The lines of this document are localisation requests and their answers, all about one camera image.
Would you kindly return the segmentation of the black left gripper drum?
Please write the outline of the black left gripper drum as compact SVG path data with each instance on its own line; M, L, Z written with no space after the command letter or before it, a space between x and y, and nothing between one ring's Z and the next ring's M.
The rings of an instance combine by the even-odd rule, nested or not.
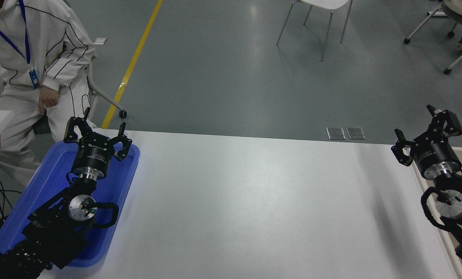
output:
M93 168L107 173L116 142L101 134L90 134L80 139L78 150L72 164L73 173L82 173L83 169Z

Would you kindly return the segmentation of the person's left hand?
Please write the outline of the person's left hand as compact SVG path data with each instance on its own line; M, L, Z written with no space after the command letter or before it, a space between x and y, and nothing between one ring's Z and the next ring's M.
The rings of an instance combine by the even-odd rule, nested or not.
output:
M59 103L59 91L48 86L42 86L38 96L38 110L40 115L45 114L45 108L51 108Z

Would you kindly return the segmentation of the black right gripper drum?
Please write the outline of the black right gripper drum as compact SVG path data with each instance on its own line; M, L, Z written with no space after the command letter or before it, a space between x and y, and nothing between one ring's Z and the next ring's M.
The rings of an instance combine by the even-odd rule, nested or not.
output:
M411 158L422 177L437 177L462 170L462 163L444 134L422 133L413 142Z

